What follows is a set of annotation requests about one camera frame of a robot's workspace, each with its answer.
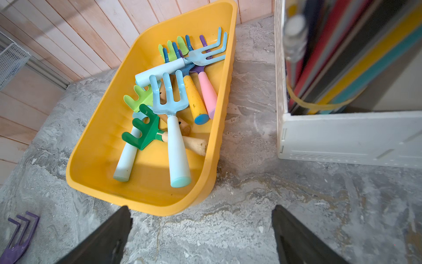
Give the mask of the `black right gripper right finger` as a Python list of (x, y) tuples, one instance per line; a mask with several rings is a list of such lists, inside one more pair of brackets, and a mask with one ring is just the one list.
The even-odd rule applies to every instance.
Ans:
[(347, 263), (281, 205), (272, 211), (272, 226), (281, 264)]

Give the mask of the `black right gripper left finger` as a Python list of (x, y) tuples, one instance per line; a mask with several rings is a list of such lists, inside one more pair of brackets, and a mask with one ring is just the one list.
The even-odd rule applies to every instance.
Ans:
[(130, 210), (122, 206), (58, 263), (119, 264), (132, 227)]

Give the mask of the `purple fork pink handle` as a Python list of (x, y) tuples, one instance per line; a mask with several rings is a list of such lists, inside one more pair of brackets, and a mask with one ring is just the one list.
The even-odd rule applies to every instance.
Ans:
[(9, 222), (16, 225), (16, 229), (15, 229), (8, 245), (6, 246), (3, 254), (1, 255), (1, 264), (15, 264), (24, 255), (24, 253), (26, 252), (26, 250), (28, 249), (28, 247), (31, 243), (31, 240), (32, 240), (32, 238), (35, 234), (36, 229), (37, 229), (37, 225), (39, 223), (40, 217), (38, 215), (32, 213), (32, 212), (29, 212), (29, 211), (26, 211), (25, 213), (27, 215), (31, 216), (32, 218), (34, 218), (33, 227), (31, 229), (31, 231), (29, 232), (29, 235), (28, 235), (26, 241), (23, 242), (23, 237), (24, 237), (29, 225), (31, 224), (31, 221), (24, 216), (17, 215), (16, 217), (19, 220), (24, 221), (25, 225), (24, 225), (23, 230), (20, 234), (20, 237), (17, 239), (17, 241), (14, 245), (12, 245), (12, 243), (15, 241), (22, 225), (21, 225), (20, 222), (12, 219), (10, 217), (8, 218)]

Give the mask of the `light blue fork teal handle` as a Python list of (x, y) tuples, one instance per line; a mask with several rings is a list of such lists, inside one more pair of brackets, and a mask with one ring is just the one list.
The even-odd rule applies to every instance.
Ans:
[(156, 76), (150, 76), (149, 81), (153, 92), (153, 112), (157, 115), (165, 114), (168, 116), (167, 125), (170, 185), (173, 188), (183, 188), (191, 183), (191, 173), (179, 120), (176, 114), (189, 106), (189, 100), (183, 81), (182, 71), (177, 70), (175, 72), (175, 76), (178, 83), (180, 100), (174, 100), (170, 75), (168, 73), (164, 73), (163, 81), (166, 88), (167, 99), (165, 104), (160, 103), (160, 88), (158, 87)]

